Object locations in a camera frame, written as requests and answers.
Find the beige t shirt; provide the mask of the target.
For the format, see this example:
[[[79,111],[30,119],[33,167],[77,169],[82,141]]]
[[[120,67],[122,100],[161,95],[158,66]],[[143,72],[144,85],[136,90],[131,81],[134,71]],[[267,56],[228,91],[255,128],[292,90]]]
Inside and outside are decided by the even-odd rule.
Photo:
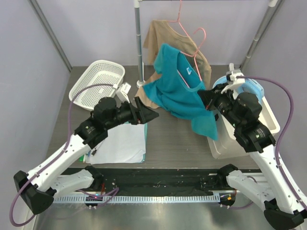
[[[166,20],[153,20],[149,25],[149,30],[146,39],[143,43],[143,47],[148,49],[148,61],[153,64],[158,51],[163,43],[179,49],[190,55],[194,54],[197,45],[188,36],[183,36],[177,33]],[[193,69],[200,72],[202,80],[206,87],[210,86],[212,69],[209,65],[206,57],[202,52],[198,52],[196,59],[187,57]]]

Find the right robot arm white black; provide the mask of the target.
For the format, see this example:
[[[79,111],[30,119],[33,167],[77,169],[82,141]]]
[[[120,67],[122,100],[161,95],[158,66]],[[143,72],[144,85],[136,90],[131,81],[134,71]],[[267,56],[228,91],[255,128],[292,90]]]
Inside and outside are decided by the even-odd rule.
[[[233,98],[230,90],[222,93],[219,88],[199,90],[198,95],[205,109],[217,110],[234,127],[236,141],[259,166],[270,188],[252,181],[233,165],[221,168],[223,173],[217,176],[217,185],[239,190],[263,211],[275,230],[292,230],[301,225],[307,218],[303,206],[306,197],[296,197],[299,188],[296,186],[292,191],[284,178],[286,171],[282,169],[281,156],[276,153],[276,141],[259,121],[262,107],[256,95],[243,92]]]

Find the teal t shirt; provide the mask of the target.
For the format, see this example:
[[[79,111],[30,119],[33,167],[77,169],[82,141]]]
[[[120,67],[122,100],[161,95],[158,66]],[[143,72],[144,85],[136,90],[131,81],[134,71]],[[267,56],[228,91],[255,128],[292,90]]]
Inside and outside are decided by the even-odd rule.
[[[218,139],[215,117],[198,95],[205,90],[197,72],[180,50],[162,44],[154,61],[154,69],[161,77],[144,85],[146,96],[173,116],[191,122],[193,132]]]

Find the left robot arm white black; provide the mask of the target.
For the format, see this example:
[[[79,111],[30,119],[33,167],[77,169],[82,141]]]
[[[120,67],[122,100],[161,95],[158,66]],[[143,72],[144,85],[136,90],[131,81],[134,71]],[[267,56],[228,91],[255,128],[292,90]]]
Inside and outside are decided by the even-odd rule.
[[[159,116],[145,106],[139,97],[135,97],[135,103],[123,102],[117,107],[114,98],[100,99],[90,117],[73,134],[69,134],[67,142],[60,149],[29,172],[19,171],[14,175],[18,195],[34,215],[47,210],[55,198],[80,189],[97,191],[101,188],[103,175],[93,166],[69,176],[60,175],[80,156],[105,140],[110,129],[124,123],[146,124]]]

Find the pink wire hanger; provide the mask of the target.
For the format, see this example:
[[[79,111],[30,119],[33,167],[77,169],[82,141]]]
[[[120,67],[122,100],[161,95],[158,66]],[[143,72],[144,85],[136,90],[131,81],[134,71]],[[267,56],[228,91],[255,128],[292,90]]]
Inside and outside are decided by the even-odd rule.
[[[206,57],[200,51],[201,46],[203,45],[206,39],[206,32],[203,28],[199,27],[194,33],[202,32],[203,33],[203,40],[199,45],[197,45],[191,36],[188,34],[187,30],[179,24],[184,35],[179,34],[177,41],[176,41],[176,48],[179,49],[189,60],[190,64],[197,72],[200,80],[203,81],[206,87],[209,86],[211,80],[211,66],[209,65]]]
[[[185,30],[185,28],[183,27],[181,20],[180,20],[180,16],[181,16],[181,8],[182,8],[182,0],[179,1],[179,10],[178,10],[178,14],[177,14],[177,19],[176,20],[167,20],[168,23],[177,23],[180,28],[182,29],[182,31],[185,33],[185,35],[187,37],[190,37],[190,35],[188,34],[188,32]]]

